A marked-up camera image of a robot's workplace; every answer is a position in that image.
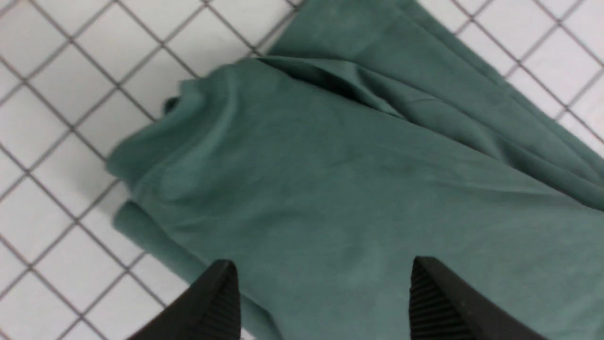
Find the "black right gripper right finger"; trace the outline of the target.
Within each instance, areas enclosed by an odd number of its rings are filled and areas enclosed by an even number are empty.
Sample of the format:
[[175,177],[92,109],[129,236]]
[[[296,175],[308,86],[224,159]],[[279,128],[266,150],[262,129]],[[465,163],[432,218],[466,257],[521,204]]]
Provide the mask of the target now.
[[409,300],[412,340],[543,340],[435,257],[413,260]]

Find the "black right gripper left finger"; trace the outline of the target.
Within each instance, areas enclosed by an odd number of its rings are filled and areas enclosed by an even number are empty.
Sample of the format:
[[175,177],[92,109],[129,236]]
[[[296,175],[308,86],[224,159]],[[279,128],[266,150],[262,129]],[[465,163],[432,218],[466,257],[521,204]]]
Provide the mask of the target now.
[[217,260],[132,340],[239,340],[242,331],[235,264]]

